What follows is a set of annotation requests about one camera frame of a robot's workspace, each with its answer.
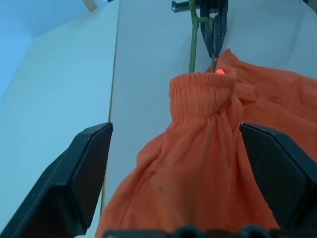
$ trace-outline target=white table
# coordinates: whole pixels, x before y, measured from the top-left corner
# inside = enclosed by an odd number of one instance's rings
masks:
[[[106,178],[106,203],[136,166],[136,155],[171,122],[168,84],[188,71],[189,12],[170,0],[121,0]],[[230,48],[242,61],[316,78],[317,16],[302,0],[229,0]],[[196,71],[210,64],[199,33]]]

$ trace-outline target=gathered fabric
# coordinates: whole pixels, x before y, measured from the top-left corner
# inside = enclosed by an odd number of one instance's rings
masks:
[[[190,73],[170,82],[172,123],[137,155],[137,166],[103,210],[107,230],[182,225],[238,231],[278,228],[253,177],[240,123],[288,134],[317,162],[317,82],[239,61],[226,50],[225,74]]]

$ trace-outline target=white surface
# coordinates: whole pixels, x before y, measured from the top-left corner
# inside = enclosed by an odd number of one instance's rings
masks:
[[[88,10],[82,0],[0,0],[38,36],[71,20],[85,15]],[[102,6],[106,0],[96,0]]]
[[[0,1],[0,104],[31,41],[31,33]]]
[[[188,71],[190,13],[173,13],[170,4],[121,0],[106,202],[137,153],[171,122],[168,84]],[[301,0],[229,0],[222,49],[240,60],[316,78],[316,42],[316,15]],[[196,71],[205,71],[210,61],[201,38],[196,59]]]
[[[108,121],[118,6],[30,43],[0,108],[0,231],[74,136]],[[86,237],[94,237],[99,211]]]

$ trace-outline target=wooden edge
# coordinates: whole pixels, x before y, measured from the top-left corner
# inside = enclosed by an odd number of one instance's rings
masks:
[[[98,8],[94,0],[83,0],[83,2],[89,11],[93,11]]]

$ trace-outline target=orange garment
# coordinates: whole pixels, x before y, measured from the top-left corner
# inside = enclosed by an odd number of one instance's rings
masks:
[[[289,134],[317,161],[317,83],[240,62],[229,50],[215,73],[170,83],[172,123],[138,154],[137,166],[104,209],[96,237],[113,229],[240,230],[278,225],[254,180],[242,121]]]

